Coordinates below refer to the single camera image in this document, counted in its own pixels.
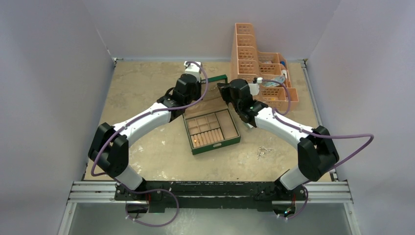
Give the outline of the green jewelry box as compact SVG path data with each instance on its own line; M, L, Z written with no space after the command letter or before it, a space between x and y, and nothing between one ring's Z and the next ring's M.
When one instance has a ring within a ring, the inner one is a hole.
M227 82L226 75L209 78L207 94L183 114L193 155L240 143L235 121L217 87L218 83Z

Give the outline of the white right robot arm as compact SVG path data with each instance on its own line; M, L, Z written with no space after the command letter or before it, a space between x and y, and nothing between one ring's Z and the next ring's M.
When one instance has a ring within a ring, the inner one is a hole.
M252 90L259 87L258 83L235 79L230 83L219 83L217 87L222 99L233 106L244 123L278 136L297 150L298 164L275 181L278 198L287 199L297 186L318 181L339 161L336 147L325 127L299 124L255 100Z

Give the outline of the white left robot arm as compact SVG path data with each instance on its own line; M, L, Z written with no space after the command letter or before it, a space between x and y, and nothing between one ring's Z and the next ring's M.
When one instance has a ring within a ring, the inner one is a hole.
M146 181L129 165L130 146L157 127L183 115L201 96L200 77L184 73L173 88L144 112L118 124L99 125L88 151L93 166L123 184L133 200L142 199L146 194Z

